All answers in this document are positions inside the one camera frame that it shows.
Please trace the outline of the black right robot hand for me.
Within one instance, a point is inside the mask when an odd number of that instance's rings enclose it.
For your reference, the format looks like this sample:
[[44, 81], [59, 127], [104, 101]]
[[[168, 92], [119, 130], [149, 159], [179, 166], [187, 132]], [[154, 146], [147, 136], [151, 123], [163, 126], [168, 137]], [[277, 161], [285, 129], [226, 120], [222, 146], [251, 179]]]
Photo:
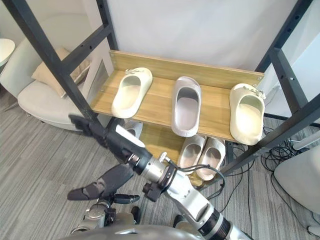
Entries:
[[115, 193], [134, 174], [141, 175], [153, 157], [142, 141], [122, 127], [119, 118], [112, 118], [107, 127], [79, 115], [70, 114], [69, 119], [86, 136], [107, 148], [119, 162], [91, 184], [71, 190], [67, 194], [70, 201], [95, 200]]

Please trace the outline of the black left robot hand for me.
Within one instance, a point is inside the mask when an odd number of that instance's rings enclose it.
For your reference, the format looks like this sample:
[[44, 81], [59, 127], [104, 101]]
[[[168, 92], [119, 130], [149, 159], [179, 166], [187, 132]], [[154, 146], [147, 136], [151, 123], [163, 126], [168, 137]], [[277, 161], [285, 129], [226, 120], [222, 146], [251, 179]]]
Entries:
[[140, 196], [130, 194], [114, 194], [111, 199], [116, 204], [127, 205], [137, 202], [140, 199]]

